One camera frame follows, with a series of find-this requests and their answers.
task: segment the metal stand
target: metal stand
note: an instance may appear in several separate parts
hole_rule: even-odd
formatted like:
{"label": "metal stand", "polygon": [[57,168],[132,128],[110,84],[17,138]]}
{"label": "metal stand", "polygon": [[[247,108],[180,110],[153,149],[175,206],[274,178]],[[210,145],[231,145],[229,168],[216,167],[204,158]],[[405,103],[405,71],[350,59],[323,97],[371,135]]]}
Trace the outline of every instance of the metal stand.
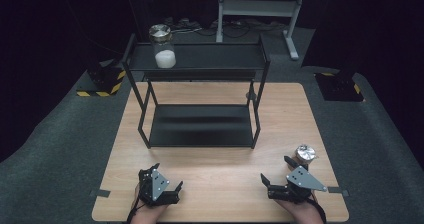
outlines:
{"label": "metal stand", "polygon": [[218,0],[218,30],[216,42],[223,41],[222,22],[224,15],[249,15],[249,16],[277,16],[291,17],[289,29],[283,32],[290,57],[298,60],[296,48],[292,40],[292,34],[296,25],[303,0],[294,2],[286,1],[251,1],[251,0]]}
{"label": "metal stand", "polygon": [[[261,130],[258,108],[270,66],[266,46],[262,35],[257,43],[176,44],[177,64],[172,68],[158,68],[153,47],[148,43],[136,43],[134,34],[131,35],[121,62],[142,110],[138,131],[146,147],[254,149]],[[132,75],[138,71],[143,72],[148,84],[144,101]],[[256,76],[260,78],[257,93],[253,85]],[[249,83],[247,100],[239,104],[162,104],[157,99],[154,82],[187,80]],[[148,138],[143,124],[150,99],[155,108]],[[252,118],[256,130],[252,129]]]}

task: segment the yellow and black tape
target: yellow and black tape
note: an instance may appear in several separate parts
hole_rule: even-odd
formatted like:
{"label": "yellow and black tape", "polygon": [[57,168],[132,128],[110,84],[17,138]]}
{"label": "yellow and black tape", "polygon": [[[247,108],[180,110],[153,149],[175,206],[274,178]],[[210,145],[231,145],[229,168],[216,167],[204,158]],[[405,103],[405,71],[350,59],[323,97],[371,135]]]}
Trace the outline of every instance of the yellow and black tape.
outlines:
{"label": "yellow and black tape", "polygon": [[[321,74],[324,76],[334,76],[333,73],[321,73]],[[356,94],[358,95],[361,94],[361,89],[359,89],[359,86],[356,83],[353,85],[353,88],[355,89]]]}
{"label": "yellow and black tape", "polygon": [[89,97],[89,96],[100,96],[100,97],[107,97],[107,96],[113,96],[115,95],[119,88],[121,88],[122,81],[125,77],[125,71],[122,70],[118,77],[116,78],[115,85],[112,86],[112,88],[108,91],[98,91],[98,90],[77,90],[77,95],[81,97]]}

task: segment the dark floor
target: dark floor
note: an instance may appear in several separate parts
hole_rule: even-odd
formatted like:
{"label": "dark floor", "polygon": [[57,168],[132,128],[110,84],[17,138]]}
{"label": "dark floor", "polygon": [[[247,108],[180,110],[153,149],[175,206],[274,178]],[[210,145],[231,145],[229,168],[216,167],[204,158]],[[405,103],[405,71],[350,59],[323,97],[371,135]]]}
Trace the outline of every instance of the dark floor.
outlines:
{"label": "dark floor", "polygon": [[[423,171],[367,80],[354,76],[365,102],[328,102],[313,73],[332,70],[301,68],[313,33],[295,29],[298,61],[290,60],[281,31],[264,33],[274,44],[268,82],[303,85],[340,187],[349,193],[347,223],[424,223]],[[251,31],[224,41],[257,38]],[[214,36],[176,34],[175,41],[214,41]],[[0,223],[95,223],[93,193],[100,187],[129,91],[126,78],[111,97],[78,97],[75,87],[69,90],[24,146],[0,163]]]}

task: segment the wooden table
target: wooden table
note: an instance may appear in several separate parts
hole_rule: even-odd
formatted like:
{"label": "wooden table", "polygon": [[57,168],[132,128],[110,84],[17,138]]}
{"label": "wooden table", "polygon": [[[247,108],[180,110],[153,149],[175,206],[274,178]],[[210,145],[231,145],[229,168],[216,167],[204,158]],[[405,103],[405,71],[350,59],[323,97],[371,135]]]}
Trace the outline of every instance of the wooden table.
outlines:
{"label": "wooden table", "polygon": [[[240,103],[246,100],[246,83],[163,82],[155,83],[161,103]],[[146,83],[137,83],[145,90]],[[153,106],[147,109],[147,135]],[[318,159],[310,172],[324,185],[337,187],[330,160],[322,143],[303,87],[296,83],[267,83],[261,107],[261,135],[251,148],[147,149],[138,134],[141,110],[131,91],[100,189],[109,197],[97,197],[92,217],[96,221],[124,221],[134,199],[138,171],[160,163],[159,172],[171,181],[173,190],[182,180],[180,202],[171,205],[161,222],[289,222],[292,217],[269,200],[262,184],[263,173],[272,184],[286,184],[290,171],[284,155],[292,156],[300,144],[312,146]],[[339,193],[315,192],[329,222],[349,218]]]}

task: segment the white shelf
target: white shelf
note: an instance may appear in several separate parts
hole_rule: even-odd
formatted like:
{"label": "white shelf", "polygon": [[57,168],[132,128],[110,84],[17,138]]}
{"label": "white shelf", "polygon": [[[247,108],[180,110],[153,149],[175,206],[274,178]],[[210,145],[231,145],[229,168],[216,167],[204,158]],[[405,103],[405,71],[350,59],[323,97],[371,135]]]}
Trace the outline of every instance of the white shelf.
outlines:
{"label": "white shelf", "polygon": [[222,5],[223,15],[291,17],[296,2],[224,0]]}
{"label": "white shelf", "polygon": [[223,41],[222,22],[223,16],[274,16],[290,17],[288,30],[283,32],[292,60],[298,60],[296,47],[294,46],[292,33],[296,25],[302,0],[296,1],[262,1],[262,0],[218,0],[218,27],[216,42]]}

